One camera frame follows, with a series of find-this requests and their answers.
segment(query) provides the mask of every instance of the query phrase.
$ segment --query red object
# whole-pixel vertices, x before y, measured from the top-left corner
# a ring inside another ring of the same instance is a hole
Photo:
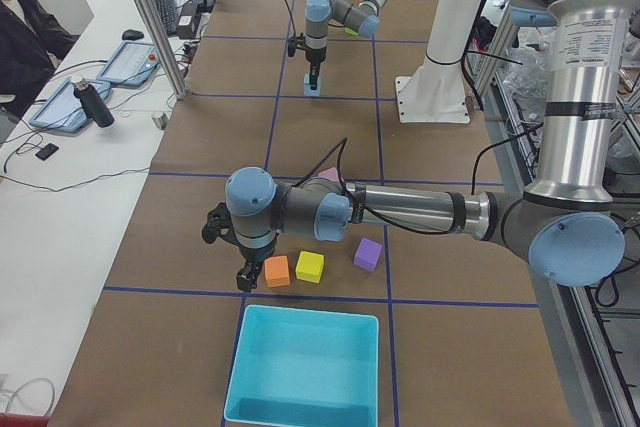
[[[0,427],[47,427],[48,423],[49,417],[0,413]]]

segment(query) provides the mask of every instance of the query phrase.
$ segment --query orange cube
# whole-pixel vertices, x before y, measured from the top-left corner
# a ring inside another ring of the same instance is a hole
[[[289,261],[286,255],[269,257],[264,261],[264,278],[268,287],[280,287],[289,285]]]

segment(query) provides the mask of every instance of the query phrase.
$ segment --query white table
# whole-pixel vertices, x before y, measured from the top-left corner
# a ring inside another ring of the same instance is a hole
[[[146,30],[133,0],[107,0],[60,68],[108,59],[121,33],[130,28]],[[182,42],[172,38],[173,50]],[[93,78],[101,68],[83,66],[54,77],[39,98],[71,73]],[[141,89],[113,89],[107,106]],[[113,111],[112,126],[100,129],[91,122],[74,136],[44,133],[41,145],[53,142],[60,150],[45,162],[33,152],[13,156],[6,175],[60,188],[101,174],[144,169],[162,138],[151,113],[170,116],[171,94],[167,77],[160,76],[145,93]],[[24,119],[38,108],[33,106]],[[19,124],[9,138],[25,132]],[[0,164],[22,140],[0,148]],[[0,388],[15,390],[46,377],[56,387],[57,401],[146,177],[146,172],[121,175],[61,193],[0,182]],[[4,382],[2,374],[8,374]],[[21,397],[28,405],[14,402],[12,413],[41,415],[49,405],[50,388],[33,384]],[[0,396],[0,412],[6,401]]]

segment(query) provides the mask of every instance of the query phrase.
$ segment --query blue tray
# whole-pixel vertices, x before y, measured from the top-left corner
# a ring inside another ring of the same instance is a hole
[[[224,416],[278,427],[377,427],[378,319],[247,307]]]

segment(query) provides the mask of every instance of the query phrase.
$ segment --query person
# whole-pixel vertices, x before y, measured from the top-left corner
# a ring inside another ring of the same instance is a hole
[[[22,118],[76,40],[38,0],[2,0],[0,94],[15,99],[1,107]]]

